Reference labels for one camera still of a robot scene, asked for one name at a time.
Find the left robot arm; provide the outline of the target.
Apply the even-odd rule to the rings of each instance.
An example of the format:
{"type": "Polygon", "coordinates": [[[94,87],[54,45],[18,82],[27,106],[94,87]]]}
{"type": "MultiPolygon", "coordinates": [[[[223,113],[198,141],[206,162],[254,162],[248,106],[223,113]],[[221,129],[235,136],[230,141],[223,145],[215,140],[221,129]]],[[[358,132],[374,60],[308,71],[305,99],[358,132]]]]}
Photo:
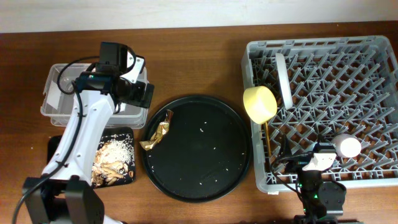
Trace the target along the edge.
{"type": "Polygon", "coordinates": [[[32,223],[115,223],[91,185],[95,154],[120,104],[149,108],[154,86],[137,81],[145,59],[127,45],[102,42],[95,60],[71,82],[74,104],[67,127],[41,177],[26,178],[13,223],[22,205],[32,223]]]}

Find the grey plate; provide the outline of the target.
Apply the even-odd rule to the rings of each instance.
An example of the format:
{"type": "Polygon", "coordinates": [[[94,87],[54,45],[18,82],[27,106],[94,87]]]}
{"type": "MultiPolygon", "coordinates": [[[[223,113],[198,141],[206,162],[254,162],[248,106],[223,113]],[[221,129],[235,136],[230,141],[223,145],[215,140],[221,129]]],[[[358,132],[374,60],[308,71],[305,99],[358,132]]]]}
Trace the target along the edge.
{"type": "Polygon", "coordinates": [[[289,110],[291,107],[293,107],[293,100],[284,55],[281,53],[276,53],[275,60],[279,77],[280,92],[282,94],[285,109],[289,110]]]}

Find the pink cup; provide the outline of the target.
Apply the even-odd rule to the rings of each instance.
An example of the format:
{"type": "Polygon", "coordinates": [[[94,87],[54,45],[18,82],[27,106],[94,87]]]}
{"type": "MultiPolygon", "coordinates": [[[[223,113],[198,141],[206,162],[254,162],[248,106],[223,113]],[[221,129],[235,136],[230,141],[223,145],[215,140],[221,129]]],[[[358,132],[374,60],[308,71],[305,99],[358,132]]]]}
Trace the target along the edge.
{"type": "Polygon", "coordinates": [[[337,155],[342,158],[356,157],[362,149],[360,141],[349,134],[337,135],[331,143],[335,146],[337,155]]]}

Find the gold foil wrapper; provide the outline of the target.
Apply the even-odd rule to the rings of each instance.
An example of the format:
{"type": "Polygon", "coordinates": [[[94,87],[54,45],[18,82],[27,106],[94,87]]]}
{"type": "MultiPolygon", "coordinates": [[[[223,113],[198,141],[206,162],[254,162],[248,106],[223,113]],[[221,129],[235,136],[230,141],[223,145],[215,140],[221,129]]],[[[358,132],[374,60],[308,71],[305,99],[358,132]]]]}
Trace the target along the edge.
{"type": "Polygon", "coordinates": [[[140,142],[140,145],[144,150],[149,151],[153,149],[156,144],[161,142],[162,138],[168,133],[170,129],[170,123],[173,114],[173,111],[167,110],[165,114],[165,119],[158,124],[157,129],[155,130],[155,133],[152,135],[152,137],[148,141],[140,142]]]}

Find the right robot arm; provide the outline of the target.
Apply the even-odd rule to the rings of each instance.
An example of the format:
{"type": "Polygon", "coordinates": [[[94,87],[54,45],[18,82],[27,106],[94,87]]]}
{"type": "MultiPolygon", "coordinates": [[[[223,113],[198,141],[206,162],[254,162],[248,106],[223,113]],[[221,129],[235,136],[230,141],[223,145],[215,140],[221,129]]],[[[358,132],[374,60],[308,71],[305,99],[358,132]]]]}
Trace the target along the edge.
{"type": "Polygon", "coordinates": [[[334,180],[322,179],[324,171],[332,167],[336,149],[321,135],[313,149],[292,153],[287,136],[283,137],[282,149],[277,162],[285,164],[285,172],[297,174],[294,190],[303,205],[303,215],[294,216],[294,223],[338,223],[343,214],[346,187],[334,180]]]}

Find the yellow bowl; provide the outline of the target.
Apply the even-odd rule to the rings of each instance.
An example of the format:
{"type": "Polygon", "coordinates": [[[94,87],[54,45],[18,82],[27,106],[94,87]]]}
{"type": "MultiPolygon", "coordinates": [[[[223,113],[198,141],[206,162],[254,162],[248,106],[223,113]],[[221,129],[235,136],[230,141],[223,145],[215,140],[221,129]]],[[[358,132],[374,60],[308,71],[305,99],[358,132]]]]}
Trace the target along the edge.
{"type": "Polygon", "coordinates": [[[245,89],[243,103],[246,113],[257,124],[264,124],[277,113],[276,98],[265,86],[245,89]]]}

